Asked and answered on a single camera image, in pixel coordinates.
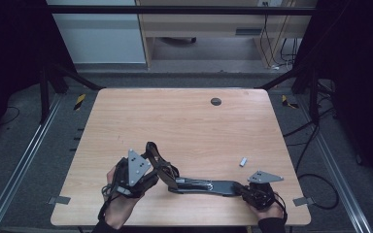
aluminum rail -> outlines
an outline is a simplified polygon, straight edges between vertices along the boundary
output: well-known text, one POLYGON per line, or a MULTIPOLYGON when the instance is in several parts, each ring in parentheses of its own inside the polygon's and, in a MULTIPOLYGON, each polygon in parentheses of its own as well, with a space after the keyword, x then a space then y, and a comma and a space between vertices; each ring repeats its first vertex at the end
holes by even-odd
MULTIPOLYGON (((307 110, 307 104, 302 98, 297 98, 299 106, 301 107, 304 116, 310 120, 310 115, 307 110)), ((354 196, 353 191, 348 185, 348 181, 345 179, 344 175, 341 172, 341 169, 338 167, 337 162, 334 159, 334 156, 329 149, 328 144, 325 141, 323 135, 319 132, 317 135, 317 142, 322 150, 322 159, 325 164, 326 169, 328 170, 329 176, 334 182, 334 186, 340 194, 340 199, 344 204, 345 210, 347 211, 348 216, 350 217, 351 223, 356 229, 357 233, 372 233, 372 229, 361 209, 359 203, 354 196)))
POLYGON ((221 6, 23 6, 24 10, 52 14, 161 14, 161 15, 269 15, 316 16, 338 13, 313 7, 221 7, 221 6))
POLYGON ((20 159, 19 163, 17 164, 16 169, 12 173, 11 178, 9 179, 5 189, 2 191, 0 195, 0 222, 8 210, 12 200, 17 193, 17 189, 20 186, 20 183, 23 180, 26 172, 28 171, 29 165, 31 164, 35 154, 41 145, 42 141, 45 138, 45 135, 48 132, 48 129, 51 126, 54 116, 56 115, 59 104, 63 99, 62 95, 55 95, 54 100, 52 101, 50 115, 48 116, 47 120, 40 124, 38 129, 35 132, 32 140, 30 141, 25 153, 23 154, 22 158, 20 159))

metal bracket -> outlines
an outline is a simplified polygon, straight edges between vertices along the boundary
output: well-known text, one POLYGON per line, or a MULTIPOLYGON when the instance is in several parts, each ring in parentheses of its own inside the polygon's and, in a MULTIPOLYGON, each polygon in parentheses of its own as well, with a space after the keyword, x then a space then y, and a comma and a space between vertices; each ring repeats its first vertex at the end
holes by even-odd
POLYGON ((292 201, 295 206, 315 204, 315 201, 312 197, 300 197, 300 198, 293 199, 292 201))
POLYGON ((283 181, 283 177, 279 177, 273 174, 269 174, 262 171, 255 172, 252 176, 248 177, 250 183, 272 183, 283 181))
POLYGON ((47 201, 47 204, 55 205, 56 203, 68 205, 69 201, 71 200, 70 197, 63 197, 63 196, 57 196, 57 197, 50 197, 47 201))
POLYGON ((151 163, 130 149, 128 151, 128 168, 129 186, 134 186, 151 168, 151 163))

hand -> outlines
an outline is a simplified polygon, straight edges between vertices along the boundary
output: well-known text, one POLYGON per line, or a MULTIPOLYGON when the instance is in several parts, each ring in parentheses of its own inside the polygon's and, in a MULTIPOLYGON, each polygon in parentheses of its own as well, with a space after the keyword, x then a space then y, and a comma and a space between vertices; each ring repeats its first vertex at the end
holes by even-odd
MULTIPOLYGON (((111 183, 114 178, 115 168, 107 174, 107 182, 111 183)), ((126 198, 122 195, 114 194, 112 197, 114 200, 105 211, 105 222, 113 227, 114 229, 120 229, 124 223, 129 219, 136 203, 142 198, 126 198)))
POLYGON ((248 203, 247 205, 250 210, 256 215, 258 221, 269 217, 284 218, 284 211, 276 202, 274 202, 270 207, 263 210, 257 210, 255 207, 251 206, 248 203))

wood grain surface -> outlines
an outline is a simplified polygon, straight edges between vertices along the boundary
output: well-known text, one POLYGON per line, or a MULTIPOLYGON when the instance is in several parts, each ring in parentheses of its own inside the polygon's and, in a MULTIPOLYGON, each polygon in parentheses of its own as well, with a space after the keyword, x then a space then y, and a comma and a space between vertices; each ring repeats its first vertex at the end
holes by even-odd
MULTIPOLYGON (((99 91, 57 204, 54 225, 95 225, 106 174, 129 149, 155 142, 182 177, 248 184, 258 169, 284 177, 271 183, 284 198, 289 225, 311 220, 268 94, 260 89, 112 89, 99 91), (211 104, 212 98, 221 104, 211 104), (244 167, 239 163, 248 161, 244 167)), ((126 225, 255 225, 241 197, 174 194, 159 181, 137 204, 126 225)))

wall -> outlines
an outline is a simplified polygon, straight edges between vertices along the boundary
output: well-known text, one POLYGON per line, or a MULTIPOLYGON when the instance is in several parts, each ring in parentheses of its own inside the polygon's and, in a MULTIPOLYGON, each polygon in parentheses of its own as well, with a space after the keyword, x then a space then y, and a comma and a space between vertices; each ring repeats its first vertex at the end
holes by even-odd
MULTIPOLYGON (((133 0, 47 0, 49 5, 135 5, 133 0)), ((75 64, 142 63, 145 56, 136 15, 54 14, 75 64)))

